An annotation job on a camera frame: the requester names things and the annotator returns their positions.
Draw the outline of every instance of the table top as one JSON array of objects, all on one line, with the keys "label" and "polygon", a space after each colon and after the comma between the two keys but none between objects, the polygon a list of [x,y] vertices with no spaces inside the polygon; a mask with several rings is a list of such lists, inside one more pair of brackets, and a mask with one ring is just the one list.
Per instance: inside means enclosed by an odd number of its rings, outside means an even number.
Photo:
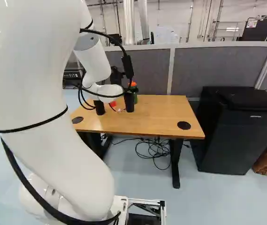
[{"label": "table top", "polygon": [[[117,99],[116,110],[124,109],[122,97]],[[146,135],[204,139],[205,135],[186,96],[179,95],[138,95],[134,112],[115,112],[105,104],[106,113],[102,116],[96,110],[79,107],[71,118],[83,117],[83,121],[74,124],[77,131],[112,133],[125,135]],[[190,123],[189,130],[177,126],[180,121]]]}]

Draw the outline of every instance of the black strap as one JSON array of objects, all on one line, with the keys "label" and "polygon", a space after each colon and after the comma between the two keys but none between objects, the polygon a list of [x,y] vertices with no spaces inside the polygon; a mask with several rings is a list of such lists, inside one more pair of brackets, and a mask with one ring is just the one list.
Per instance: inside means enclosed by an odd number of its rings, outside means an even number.
[{"label": "black strap", "polygon": [[85,29],[89,29],[93,23],[94,23],[94,21],[92,20],[91,23]]},{"label": "black strap", "polygon": [[65,110],[63,110],[63,112],[57,114],[56,116],[53,116],[52,118],[49,118],[47,120],[44,120],[42,122],[39,122],[39,123],[35,123],[35,124],[32,124],[32,125],[29,125],[29,126],[26,126],[26,127],[21,127],[21,128],[16,128],[16,129],[11,129],[11,130],[0,130],[0,133],[1,134],[8,134],[8,133],[15,133],[15,132],[20,132],[20,131],[24,131],[24,130],[29,130],[29,129],[32,129],[32,128],[36,128],[36,127],[39,127],[39,126],[42,126],[46,123],[49,123],[55,119],[58,119],[59,117],[61,117],[63,114],[65,114],[67,111],[68,111],[68,106]]}]

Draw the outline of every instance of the white pipe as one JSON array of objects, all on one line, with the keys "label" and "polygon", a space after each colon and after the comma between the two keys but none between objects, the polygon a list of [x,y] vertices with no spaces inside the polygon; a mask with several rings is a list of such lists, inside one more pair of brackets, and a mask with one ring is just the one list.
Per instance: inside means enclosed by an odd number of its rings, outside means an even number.
[{"label": "white pipe", "polygon": [[135,45],[134,0],[124,0],[125,45]]},{"label": "white pipe", "polygon": [[138,0],[139,18],[141,21],[143,40],[150,39],[147,0]]},{"label": "white pipe", "polygon": [[188,33],[186,35],[186,43],[189,42],[189,39],[190,39],[190,31],[191,31],[191,19],[192,19],[192,16],[193,16],[193,9],[194,9],[194,0],[191,1],[191,12],[190,12],[190,19],[189,19],[189,25],[188,25]]}]

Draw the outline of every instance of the black trash can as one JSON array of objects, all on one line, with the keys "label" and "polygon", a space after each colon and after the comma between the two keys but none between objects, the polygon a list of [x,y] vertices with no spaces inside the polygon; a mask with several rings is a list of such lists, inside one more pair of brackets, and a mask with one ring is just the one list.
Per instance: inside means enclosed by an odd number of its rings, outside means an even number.
[{"label": "black trash can", "polygon": [[244,175],[267,147],[267,92],[204,87],[196,112],[206,135],[191,146],[199,171]]}]

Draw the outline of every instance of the black cylinder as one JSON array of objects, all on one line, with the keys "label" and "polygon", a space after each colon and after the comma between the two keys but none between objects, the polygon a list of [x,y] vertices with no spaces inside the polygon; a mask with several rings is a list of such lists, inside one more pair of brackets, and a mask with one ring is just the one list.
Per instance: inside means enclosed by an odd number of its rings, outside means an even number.
[{"label": "black cylinder", "polygon": [[125,93],[124,100],[126,105],[126,111],[128,113],[134,112],[134,94],[131,92]]},{"label": "black cylinder", "polygon": [[96,107],[96,113],[98,116],[102,116],[105,114],[105,107],[104,103],[101,101],[94,101],[95,107]]}]

